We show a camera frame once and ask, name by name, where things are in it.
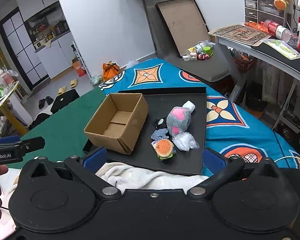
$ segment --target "bed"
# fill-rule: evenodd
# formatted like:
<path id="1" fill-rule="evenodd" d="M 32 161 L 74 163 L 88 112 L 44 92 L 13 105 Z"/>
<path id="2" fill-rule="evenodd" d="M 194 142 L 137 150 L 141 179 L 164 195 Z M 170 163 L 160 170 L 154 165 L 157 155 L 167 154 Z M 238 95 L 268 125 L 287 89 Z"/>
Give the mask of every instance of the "bed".
<path id="1" fill-rule="evenodd" d="M 246 162 L 259 162 L 266 156 L 274 160 L 284 156 L 299 156 L 279 134 L 251 114 L 198 79 L 164 60 L 155 58 L 100 84 L 100 89 L 88 92 L 29 131 L 23 139 L 43 136 L 46 140 L 45 148 L 27 154 L 22 163 L 10 164 L 9 167 L 20 169 L 26 161 L 36 156 L 46 156 L 51 161 L 62 161 L 70 155 L 83 156 L 82 148 L 87 141 L 83 129 L 108 93 L 202 86 L 207 88 L 206 147 L 225 157 L 239 155 Z M 277 165 L 300 169 L 300 161 L 295 158 L 280 160 Z M 203 166 L 202 175 L 211 176 L 212 173 Z"/>

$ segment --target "slipper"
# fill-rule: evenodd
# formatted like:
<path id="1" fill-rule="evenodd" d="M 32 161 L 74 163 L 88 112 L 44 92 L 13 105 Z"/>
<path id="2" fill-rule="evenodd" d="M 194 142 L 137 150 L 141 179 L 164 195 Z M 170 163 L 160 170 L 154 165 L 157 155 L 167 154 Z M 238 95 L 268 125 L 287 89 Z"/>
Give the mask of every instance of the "slipper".
<path id="1" fill-rule="evenodd" d="M 70 87 L 71 88 L 75 88 L 78 84 L 78 80 L 77 79 L 74 79 L 74 80 L 71 80 L 70 82 Z"/>
<path id="2" fill-rule="evenodd" d="M 60 96 L 60 95 L 63 94 L 64 92 L 66 92 L 66 89 L 67 89 L 66 86 L 60 88 L 59 91 L 58 91 L 58 96 Z"/>
<path id="3" fill-rule="evenodd" d="M 45 98 L 44 98 L 44 99 L 40 99 L 40 100 L 39 100 L 39 109 L 44 108 L 45 103 L 46 103 Z"/>
<path id="4" fill-rule="evenodd" d="M 51 104 L 52 104 L 52 102 L 53 102 L 53 98 L 52 98 L 52 97 L 49 97 L 49 96 L 47 96 L 47 97 L 46 97 L 46 101 L 47 101 L 48 105 L 51 105 Z"/>

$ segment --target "blue gripper pad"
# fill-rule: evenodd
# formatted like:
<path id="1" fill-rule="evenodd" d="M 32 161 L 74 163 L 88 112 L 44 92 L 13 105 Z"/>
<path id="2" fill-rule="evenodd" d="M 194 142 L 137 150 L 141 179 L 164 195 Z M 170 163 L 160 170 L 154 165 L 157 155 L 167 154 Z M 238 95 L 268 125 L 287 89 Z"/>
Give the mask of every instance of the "blue gripper pad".
<path id="1" fill-rule="evenodd" d="M 18 135 L 12 135 L 12 136 L 0 138 L 0 143 L 14 143 L 18 141 L 20 141 L 20 137 Z"/>
<path id="2" fill-rule="evenodd" d="M 224 167 L 226 167 L 230 160 L 220 153 L 212 150 L 211 148 L 205 148 L 202 153 L 203 164 L 213 173 L 216 174 Z"/>
<path id="3" fill-rule="evenodd" d="M 107 160 L 107 150 L 104 147 L 98 147 L 84 157 L 79 162 L 89 171 L 96 173 Z"/>

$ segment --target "green cup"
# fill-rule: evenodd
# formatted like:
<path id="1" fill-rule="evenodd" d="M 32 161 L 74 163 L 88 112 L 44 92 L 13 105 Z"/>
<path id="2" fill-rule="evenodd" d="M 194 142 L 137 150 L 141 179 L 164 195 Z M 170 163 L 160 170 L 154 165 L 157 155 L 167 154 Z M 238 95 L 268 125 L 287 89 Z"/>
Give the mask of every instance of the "green cup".
<path id="1" fill-rule="evenodd" d="M 209 56 L 212 56 L 212 54 L 213 54 L 212 49 L 209 46 L 204 47 L 203 48 L 203 52 L 206 53 L 206 54 L 208 54 Z"/>

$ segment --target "black tray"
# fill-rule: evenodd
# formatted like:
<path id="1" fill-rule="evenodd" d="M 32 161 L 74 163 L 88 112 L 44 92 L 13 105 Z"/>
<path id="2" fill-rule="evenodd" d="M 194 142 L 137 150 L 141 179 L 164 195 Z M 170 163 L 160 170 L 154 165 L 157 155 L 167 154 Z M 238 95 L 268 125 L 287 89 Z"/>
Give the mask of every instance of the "black tray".
<path id="1" fill-rule="evenodd" d="M 202 152 L 205 146 L 206 131 L 206 88 L 142 89 L 119 91 L 119 93 L 142 93 L 149 105 L 149 114 L 132 154 L 124 155 L 112 150 L 107 150 L 107 160 L 109 162 L 122 162 L 134 167 L 153 171 L 165 171 L 186 176 L 201 175 L 203 164 Z M 161 161 L 151 146 L 151 135 L 155 131 L 155 127 L 152 123 L 154 119 L 166 117 L 173 107 L 182 106 L 188 100 L 196 106 L 192 113 L 188 132 L 194 136 L 200 148 L 198 150 L 190 149 L 187 153 L 181 152 L 175 147 L 177 154 L 168 160 Z M 88 140 L 83 151 L 87 153 L 95 148 L 96 146 Z"/>

